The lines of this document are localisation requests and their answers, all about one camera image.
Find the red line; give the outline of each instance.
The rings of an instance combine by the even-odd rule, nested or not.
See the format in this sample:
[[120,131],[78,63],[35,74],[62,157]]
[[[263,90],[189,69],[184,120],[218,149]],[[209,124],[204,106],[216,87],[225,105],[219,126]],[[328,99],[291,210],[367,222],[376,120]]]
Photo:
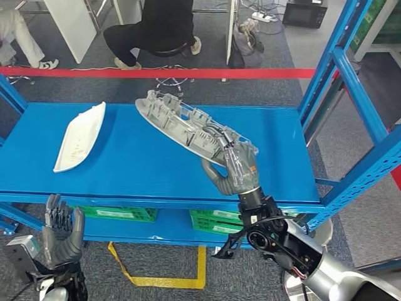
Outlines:
[[393,180],[398,186],[398,189],[401,190],[401,166],[396,167],[393,171],[391,171]]
[[204,79],[298,79],[311,78],[314,69],[265,68],[265,69],[171,69],[171,70],[41,70],[24,67],[0,67],[0,74],[27,77],[93,77],[93,78],[204,78]]

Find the white plastic part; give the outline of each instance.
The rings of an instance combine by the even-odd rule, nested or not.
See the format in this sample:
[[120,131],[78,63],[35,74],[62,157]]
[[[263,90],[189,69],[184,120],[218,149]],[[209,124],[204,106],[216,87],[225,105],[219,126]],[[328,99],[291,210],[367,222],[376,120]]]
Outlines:
[[256,155],[258,153],[258,148],[252,145],[249,139],[219,124],[204,111],[186,105],[171,94],[149,90],[146,98],[136,100],[135,106],[142,117],[153,127],[188,151],[214,164],[225,166],[225,159],[218,140],[203,129],[207,125],[225,131],[234,142],[248,142]]
[[105,102],[79,113],[66,128],[54,172],[67,171],[84,161],[99,135],[106,104]]

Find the blue shelf beam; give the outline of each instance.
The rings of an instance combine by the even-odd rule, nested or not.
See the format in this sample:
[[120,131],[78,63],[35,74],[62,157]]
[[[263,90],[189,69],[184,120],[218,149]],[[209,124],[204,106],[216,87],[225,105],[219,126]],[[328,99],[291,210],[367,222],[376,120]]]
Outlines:
[[44,225],[44,223],[37,218],[7,203],[0,203],[0,214],[39,231]]
[[372,0],[347,0],[345,3],[298,109],[304,129],[313,116],[335,70],[332,59],[332,50],[338,44],[344,50],[347,49],[371,3]]
[[373,186],[401,162],[401,127],[397,127],[379,145],[361,159],[322,199],[324,210],[311,218],[308,225],[316,228],[348,203]]
[[0,214],[0,230],[3,230],[5,235],[14,235],[18,226],[18,223],[6,223],[2,220],[3,216]]
[[14,87],[10,85],[2,74],[0,74],[0,97],[7,101],[20,114],[23,114],[25,109],[28,107],[27,102],[15,90]]
[[333,59],[373,144],[376,145],[384,139],[387,135],[387,130],[354,71],[345,52],[335,47],[333,50]]
[[316,178],[314,179],[316,184],[321,184],[321,185],[326,185],[326,186],[336,186],[339,183],[339,181],[334,181],[334,180],[329,180],[329,179],[320,179]]

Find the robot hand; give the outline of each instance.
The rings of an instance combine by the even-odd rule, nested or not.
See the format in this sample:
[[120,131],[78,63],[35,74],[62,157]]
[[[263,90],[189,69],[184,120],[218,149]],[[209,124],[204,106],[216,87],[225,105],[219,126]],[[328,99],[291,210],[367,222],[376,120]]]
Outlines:
[[82,257],[84,215],[79,209],[72,210],[62,201],[60,194],[51,194],[46,204],[46,226],[42,227],[44,254],[51,268],[78,262]]
[[202,159],[202,166],[206,174],[222,194],[243,194],[259,187],[259,177],[255,160],[256,148],[249,142],[234,142],[225,132],[217,130],[208,131],[219,142],[224,153],[227,176],[224,177],[212,166],[210,161]]

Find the shoe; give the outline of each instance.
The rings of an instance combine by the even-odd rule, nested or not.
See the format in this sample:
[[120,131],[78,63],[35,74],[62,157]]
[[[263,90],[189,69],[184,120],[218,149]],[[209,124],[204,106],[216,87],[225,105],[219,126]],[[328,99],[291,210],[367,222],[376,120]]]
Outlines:
[[39,61],[38,67],[39,69],[54,69],[59,65],[59,60],[56,59],[54,61]]
[[194,44],[191,46],[191,52],[192,55],[197,55],[201,52],[201,48],[202,47],[202,43],[201,43],[201,39],[194,36]]
[[126,64],[123,63],[121,60],[120,60],[119,58],[115,58],[114,59],[114,63],[121,69],[121,70],[139,70],[139,69],[142,69],[142,66],[136,62],[135,64],[135,66],[127,66]]

